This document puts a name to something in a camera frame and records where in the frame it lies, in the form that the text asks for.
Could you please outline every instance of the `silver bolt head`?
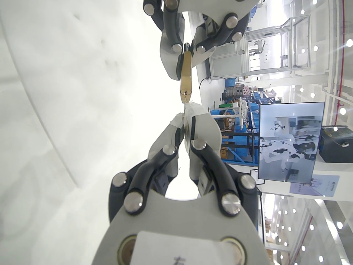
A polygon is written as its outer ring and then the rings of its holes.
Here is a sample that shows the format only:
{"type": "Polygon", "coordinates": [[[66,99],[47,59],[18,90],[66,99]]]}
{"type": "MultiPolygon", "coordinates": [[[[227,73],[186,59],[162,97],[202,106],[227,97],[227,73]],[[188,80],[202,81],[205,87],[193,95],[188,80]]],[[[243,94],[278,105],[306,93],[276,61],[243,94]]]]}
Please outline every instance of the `silver bolt head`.
{"type": "Polygon", "coordinates": [[[206,142],[201,139],[194,140],[192,146],[195,150],[203,150],[206,147],[206,142]]]}
{"type": "Polygon", "coordinates": [[[235,216],[240,212],[242,203],[238,196],[233,193],[227,193],[222,196],[222,207],[226,212],[235,216]]]}
{"type": "Polygon", "coordinates": [[[173,145],[165,145],[162,149],[162,152],[167,156],[171,156],[175,154],[175,146],[173,145]]]}
{"type": "Polygon", "coordinates": [[[174,44],[172,47],[173,51],[176,53],[181,53],[181,51],[183,50],[183,47],[180,44],[174,44]]]}
{"type": "Polygon", "coordinates": [[[206,49],[204,46],[199,46],[196,51],[199,54],[204,54],[206,52],[206,49]]]}
{"type": "Polygon", "coordinates": [[[240,178],[240,181],[241,181],[243,187],[245,187],[248,190],[252,190],[252,189],[254,189],[256,187],[256,182],[255,182],[254,178],[252,178],[248,174],[243,175],[240,178]]]}
{"type": "Polygon", "coordinates": [[[233,41],[239,41],[242,39],[242,33],[241,32],[236,32],[233,34],[232,36],[232,40],[233,41]]]}
{"type": "Polygon", "coordinates": [[[169,10],[175,10],[179,5],[178,0],[165,0],[164,2],[169,10]]]}
{"type": "Polygon", "coordinates": [[[238,24],[238,18],[236,16],[230,16],[226,21],[226,26],[229,29],[233,29],[238,24]]]}
{"type": "Polygon", "coordinates": [[[154,6],[152,4],[144,5],[143,10],[148,16],[152,16],[154,14],[154,6]]]}
{"type": "Polygon", "coordinates": [[[133,191],[126,195],[124,199],[124,208],[129,213],[134,213],[142,207],[143,197],[140,193],[133,191]]]}
{"type": "Polygon", "coordinates": [[[116,174],[114,177],[113,177],[113,180],[112,180],[112,184],[115,186],[115,187],[121,187],[123,186],[127,181],[127,175],[125,172],[121,172],[121,173],[118,173],[116,174]]]}

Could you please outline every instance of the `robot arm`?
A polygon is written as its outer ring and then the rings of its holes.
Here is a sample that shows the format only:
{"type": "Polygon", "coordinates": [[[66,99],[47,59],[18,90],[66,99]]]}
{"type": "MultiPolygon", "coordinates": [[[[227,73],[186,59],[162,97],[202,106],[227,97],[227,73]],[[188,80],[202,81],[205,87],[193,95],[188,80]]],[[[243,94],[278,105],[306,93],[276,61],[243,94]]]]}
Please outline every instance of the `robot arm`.
{"type": "Polygon", "coordinates": [[[143,10],[162,32],[160,55],[169,77],[177,81],[181,78],[185,51],[185,21],[182,12],[191,11],[206,18],[196,28],[189,47],[191,67],[195,67],[209,58],[217,46],[243,37],[250,11],[258,2],[259,0],[144,0],[143,10]]]}
{"type": "Polygon", "coordinates": [[[172,238],[227,240],[234,245],[232,254],[237,261],[233,264],[268,264],[255,228],[255,181],[221,160],[220,143],[215,120],[206,110],[202,112],[200,105],[187,105],[185,114],[178,114],[154,142],[145,161],[113,177],[109,194],[111,224],[93,264],[130,264],[141,231],[172,238]],[[178,202],[164,195],[177,176],[183,139],[190,156],[190,178],[201,198],[178,202]]]}

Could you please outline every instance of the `label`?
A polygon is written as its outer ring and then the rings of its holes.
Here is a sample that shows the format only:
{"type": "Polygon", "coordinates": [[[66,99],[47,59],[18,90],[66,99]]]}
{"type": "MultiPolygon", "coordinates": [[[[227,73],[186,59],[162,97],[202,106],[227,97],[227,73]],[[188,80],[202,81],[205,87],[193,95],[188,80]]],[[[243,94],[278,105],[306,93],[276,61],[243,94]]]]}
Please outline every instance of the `label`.
{"type": "Polygon", "coordinates": [[[232,244],[141,231],[131,265],[234,265],[232,244]]]}

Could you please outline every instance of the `cardboard box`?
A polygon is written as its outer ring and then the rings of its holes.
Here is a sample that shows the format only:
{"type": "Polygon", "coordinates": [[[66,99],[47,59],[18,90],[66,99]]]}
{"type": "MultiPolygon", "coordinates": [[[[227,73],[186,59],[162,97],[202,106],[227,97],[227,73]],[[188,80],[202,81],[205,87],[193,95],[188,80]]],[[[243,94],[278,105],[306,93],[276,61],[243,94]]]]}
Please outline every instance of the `cardboard box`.
{"type": "Polygon", "coordinates": [[[227,159],[227,148],[221,148],[221,159],[227,159]]]}

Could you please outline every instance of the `cable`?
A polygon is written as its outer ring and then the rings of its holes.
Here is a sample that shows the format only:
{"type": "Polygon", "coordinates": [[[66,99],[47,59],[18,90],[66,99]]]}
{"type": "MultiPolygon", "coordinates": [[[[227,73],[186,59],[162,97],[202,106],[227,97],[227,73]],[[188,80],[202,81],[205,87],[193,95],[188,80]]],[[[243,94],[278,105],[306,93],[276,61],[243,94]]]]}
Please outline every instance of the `cable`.
{"type": "Polygon", "coordinates": [[[255,54],[258,54],[258,55],[262,54],[262,52],[264,51],[264,46],[265,46],[265,44],[266,44],[266,40],[261,39],[261,41],[264,42],[264,44],[262,45],[262,50],[261,50],[260,52],[256,52],[256,51],[255,51],[251,56],[254,56],[255,54]]]}
{"type": "Polygon", "coordinates": [[[221,79],[225,79],[225,80],[226,80],[226,78],[223,78],[223,77],[220,77],[220,76],[206,77],[206,78],[203,78],[203,79],[202,79],[201,83],[199,84],[199,88],[201,87],[201,84],[202,84],[202,82],[203,82],[204,80],[206,80],[206,79],[212,79],[212,78],[221,78],[221,79]]]}

